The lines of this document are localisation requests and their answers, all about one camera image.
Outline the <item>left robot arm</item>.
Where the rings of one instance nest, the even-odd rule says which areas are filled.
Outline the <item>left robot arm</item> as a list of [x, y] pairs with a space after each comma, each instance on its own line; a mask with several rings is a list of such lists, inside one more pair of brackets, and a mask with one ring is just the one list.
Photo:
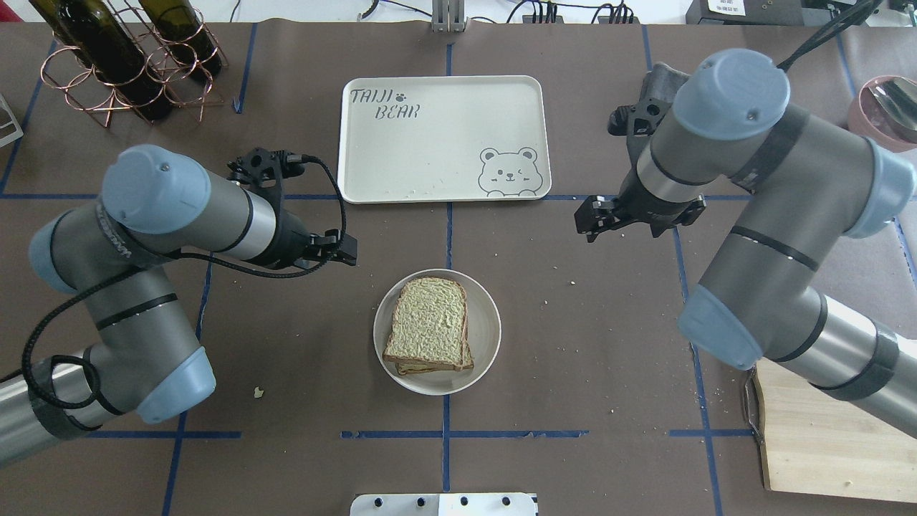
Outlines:
[[2, 464], [137, 414], [171, 419], [216, 387], [206, 350], [164, 265], [202, 260], [255, 277], [291, 279], [328, 262], [353, 265], [347, 216], [308, 231], [284, 208], [284, 183], [308, 154], [256, 148], [222, 178], [196, 160], [142, 144], [108, 167], [98, 199], [43, 226], [32, 268], [69, 299], [29, 334], [2, 380]]

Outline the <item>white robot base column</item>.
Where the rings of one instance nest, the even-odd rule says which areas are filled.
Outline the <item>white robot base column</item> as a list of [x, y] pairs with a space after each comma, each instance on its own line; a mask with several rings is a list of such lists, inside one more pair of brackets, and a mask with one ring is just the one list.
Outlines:
[[364, 494], [350, 515], [538, 515], [536, 494], [524, 492]]

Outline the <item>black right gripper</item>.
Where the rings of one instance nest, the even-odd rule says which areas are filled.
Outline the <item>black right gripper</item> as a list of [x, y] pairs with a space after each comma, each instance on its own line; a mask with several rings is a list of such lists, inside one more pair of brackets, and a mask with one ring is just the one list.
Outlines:
[[702, 193], [672, 199], [663, 193], [668, 180], [650, 150], [650, 138], [667, 115], [688, 73], [656, 62], [642, 81], [638, 101], [619, 105], [609, 115], [607, 130], [626, 138], [630, 170], [617, 196], [587, 196], [574, 214], [577, 233], [592, 244], [600, 233], [617, 231], [633, 223], [645, 223], [653, 237], [675, 226], [690, 226], [707, 207]]

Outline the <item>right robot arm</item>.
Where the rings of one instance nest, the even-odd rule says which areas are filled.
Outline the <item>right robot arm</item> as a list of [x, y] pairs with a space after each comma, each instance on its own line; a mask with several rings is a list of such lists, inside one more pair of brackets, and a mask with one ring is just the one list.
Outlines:
[[738, 370], [778, 363], [836, 401], [914, 436], [915, 342], [815, 290], [838, 239], [881, 231], [915, 191], [914, 167], [790, 102], [765, 54], [725, 49], [692, 73], [658, 62], [609, 119], [628, 137], [615, 197], [589, 196], [577, 232], [645, 223], [660, 236], [706, 208], [718, 177], [750, 193], [678, 316], [681, 333]]

